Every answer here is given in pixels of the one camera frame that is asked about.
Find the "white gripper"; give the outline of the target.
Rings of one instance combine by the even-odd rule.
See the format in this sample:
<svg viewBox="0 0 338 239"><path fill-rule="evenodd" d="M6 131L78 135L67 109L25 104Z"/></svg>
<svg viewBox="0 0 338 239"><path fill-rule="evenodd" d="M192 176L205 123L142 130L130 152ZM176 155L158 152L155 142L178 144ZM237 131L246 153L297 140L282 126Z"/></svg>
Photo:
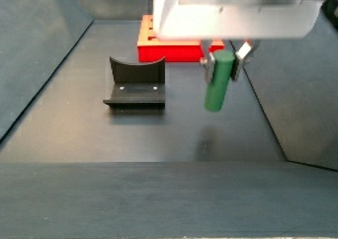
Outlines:
<svg viewBox="0 0 338 239"><path fill-rule="evenodd" d="M240 78L262 39L297 39L314 27L324 0L154 0L154 31L163 40L202 40L205 80L214 76L213 39L246 40L236 50Z"/></svg>

